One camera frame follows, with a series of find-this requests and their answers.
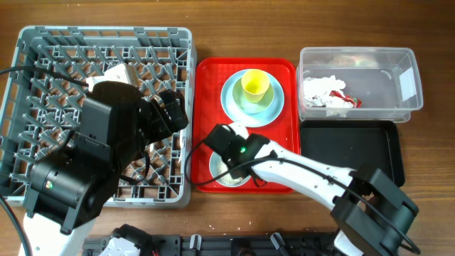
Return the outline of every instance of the green light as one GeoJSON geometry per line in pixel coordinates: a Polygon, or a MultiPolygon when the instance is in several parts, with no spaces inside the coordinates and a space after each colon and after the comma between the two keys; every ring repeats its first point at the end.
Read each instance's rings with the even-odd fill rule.
{"type": "Polygon", "coordinates": [[[48,181],[45,183],[45,187],[48,189],[52,189],[54,187],[54,185],[52,184],[52,182],[48,181]]]}

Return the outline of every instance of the yellow cup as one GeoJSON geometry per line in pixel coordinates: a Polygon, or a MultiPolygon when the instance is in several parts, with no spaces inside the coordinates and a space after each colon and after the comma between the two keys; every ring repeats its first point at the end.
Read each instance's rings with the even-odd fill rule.
{"type": "Polygon", "coordinates": [[[269,76],[262,70],[248,70],[242,76],[243,95],[249,102],[259,102],[269,86],[269,76]]]}

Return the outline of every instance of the wooden table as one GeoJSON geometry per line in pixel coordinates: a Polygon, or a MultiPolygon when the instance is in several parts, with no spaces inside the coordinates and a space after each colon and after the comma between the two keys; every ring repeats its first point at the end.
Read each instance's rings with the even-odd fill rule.
{"type": "MultiPolygon", "coordinates": [[[[184,26],[193,32],[199,61],[211,56],[281,57],[296,66],[307,46],[411,48],[424,108],[398,125],[407,179],[403,189],[420,208],[409,236],[423,255],[455,255],[455,221],[450,217],[455,212],[455,2],[87,1],[0,5],[0,67],[10,66],[18,33],[27,25],[184,26]]],[[[5,84],[6,75],[0,91],[5,84]]],[[[22,208],[15,212],[23,218],[22,208]]],[[[194,191],[189,206],[181,210],[105,208],[91,237],[110,234],[123,223],[151,234],[180,235],[265,235],[336,227],[323,206],[297,193],[194,191]]],[[[0,255],[17,255],[19,243],[0,210],[0,255]]]]}

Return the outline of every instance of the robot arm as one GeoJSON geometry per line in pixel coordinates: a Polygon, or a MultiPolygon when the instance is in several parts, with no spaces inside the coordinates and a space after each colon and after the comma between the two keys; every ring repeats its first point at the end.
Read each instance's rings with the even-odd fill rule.
{"type": "MultiPolygon", "coordinates": [[[[222,125],[215,126],[204,142],[232,169],[230,175],[233,178],[251,175],[280,183],[331,210],[331,216],[341,228],[335,246],[349,256],[363,253],[368,256],[395,255],[419,212],[418,207],[380,169],[361,166],[354,171],[325,165],[287,151],[261,135],[251,134],[245,139],[222,125]],[[247,165],[255,159],[264,161],[247,165]],[[369,203],[377,212],[370,208],[362,210],[357,198],[321,175],[330,176],[360,197],[373,194],[369,203]]],[[[419,254],[417,247],[412,249],[419,254]]]]}
{"type": "Polygon", "coordinates": [[[160,103],[147,102],[121,82],[94,86],[79,130],[65,141],[71,146],[54,149],[31,170],[23,207],[33,255],[76,255],[119,180],[138,182],[122,175],[127,165],[145,156],[150,143],[186,127],[183,96],[171,90],[158,96],[160,103]]]}

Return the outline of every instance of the clear plastic container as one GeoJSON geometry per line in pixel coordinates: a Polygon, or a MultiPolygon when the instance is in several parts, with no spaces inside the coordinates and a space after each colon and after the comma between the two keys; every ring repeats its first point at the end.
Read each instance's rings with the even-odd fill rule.
{"type": "Polygon", "coordinates": [[[310,119],[384,119],[406,122],[423,107],[422,84],[409,48],[307,47],[297,68],[299,114],[310,119]],[[304,78],[335,75],[346,83],[345,95],[362,101],[360,108],[309,107],[304,78]]]}

